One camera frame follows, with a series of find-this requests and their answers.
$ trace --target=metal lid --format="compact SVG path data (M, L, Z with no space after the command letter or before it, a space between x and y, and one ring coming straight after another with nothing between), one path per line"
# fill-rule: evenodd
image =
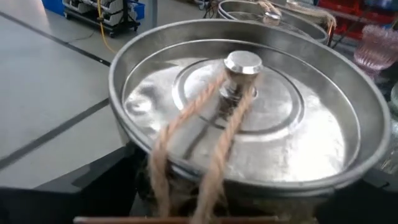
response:
M282 16L272 12L266 12L255 2L248 1L222 1L218 4L218 14L225 19L255 21L273 26L278 26L300 35L312 37L315 40L326 43L327 33L318 25L295 16L277 6Z
M252 22L187 21L139 35L111 66L111 105L150 152L160 129L226 69L245 78L259 71L226 182L257 194L258 187L319 194L360 178L385 153L388 107L360 69L313 40ZM172 167L186 177L206 171L234 108L220 92L169 142Z

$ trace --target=yellow cable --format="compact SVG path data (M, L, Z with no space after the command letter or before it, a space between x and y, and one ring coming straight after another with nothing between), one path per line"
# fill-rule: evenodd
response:
M97 0L97 9L98 9L98 17L102 19L101 15L101 0ZM102 40L104 41L105 46L112 51L112 53L116 54L116 51L113 50L109 45L108 42L106 41L105 38L105 32L104 32L104 25L102 24L102 21L99 22L99 26L101 27L101 35L102 35Z

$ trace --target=blue box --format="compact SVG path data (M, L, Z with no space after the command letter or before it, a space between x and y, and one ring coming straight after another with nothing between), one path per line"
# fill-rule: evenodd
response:
M145 17L145 4L140 2L134 2L134 11L137 13L136 20L143 19Z
M45 9L63 16L62 0L42 0Z

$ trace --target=metal knob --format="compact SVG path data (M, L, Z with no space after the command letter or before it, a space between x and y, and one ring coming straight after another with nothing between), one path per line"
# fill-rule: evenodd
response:
M272 26L279 25L280 15L273 12L265 12L263 22Z
M261 58L248 51L237 50L230 53L224 59L224 65L228 73L228 82L220 90L225 98L238 100L242 92L259 74L262 69Z

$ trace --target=black stand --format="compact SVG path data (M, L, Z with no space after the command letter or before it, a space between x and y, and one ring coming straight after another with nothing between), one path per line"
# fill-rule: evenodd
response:
M127 5L127 0L123 1L123 16L121 20L119 21L118 24L115 26L109 26L107 24L103 23L104 31L108 33L110 38L116 37L118 34L125 32L130 29L134 29L134 31L137 31L138 27L140 26L141 23L136 22L128 12L128 5ZM76 12L72 9L69 9L65 7L64 9L64 15L65 18L70 19L71 17L78 19L79 21L85 22L93 27L96 27L97 29L100 29L100 20L99 20L99 15L97 10L92 10L90 12L86 13L79 13Z

